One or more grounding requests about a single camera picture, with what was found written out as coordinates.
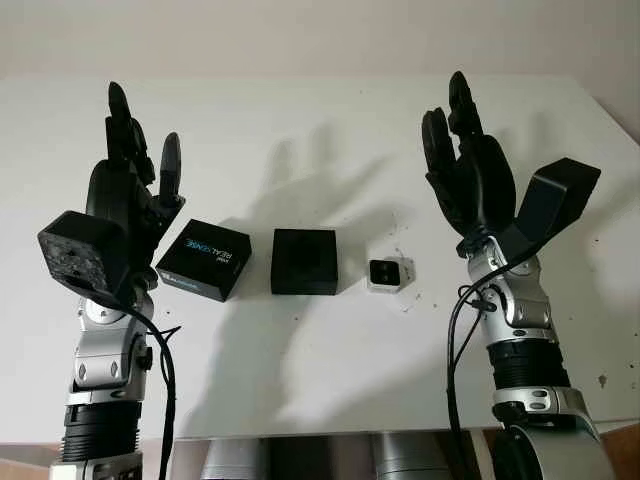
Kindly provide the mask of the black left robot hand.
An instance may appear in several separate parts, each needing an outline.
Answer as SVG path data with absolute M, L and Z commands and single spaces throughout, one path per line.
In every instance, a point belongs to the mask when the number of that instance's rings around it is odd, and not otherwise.
M 86 213 L 122 228 L 130 272 L 142 274 L 150 269 L 160 240 L 185 204 L 179 194 L 180 139 L 175 132 L 167 135 L 156 174 L 142 126 L 132 116 L 123 88 L 114 81 L 109 83 L 108 104 L 107 158 L 92 171 Z

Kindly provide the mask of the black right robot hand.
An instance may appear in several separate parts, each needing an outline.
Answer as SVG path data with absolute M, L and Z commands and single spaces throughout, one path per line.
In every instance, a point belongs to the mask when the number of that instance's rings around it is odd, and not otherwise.
M 437 107 L 422 119 L 426 179 L 450 226 L 465 243 L 475 243 L 513 221 L 515 182 L 499 142 L 483 130 L 460 71 L 449 81 L 449 106 L 449 114 Z

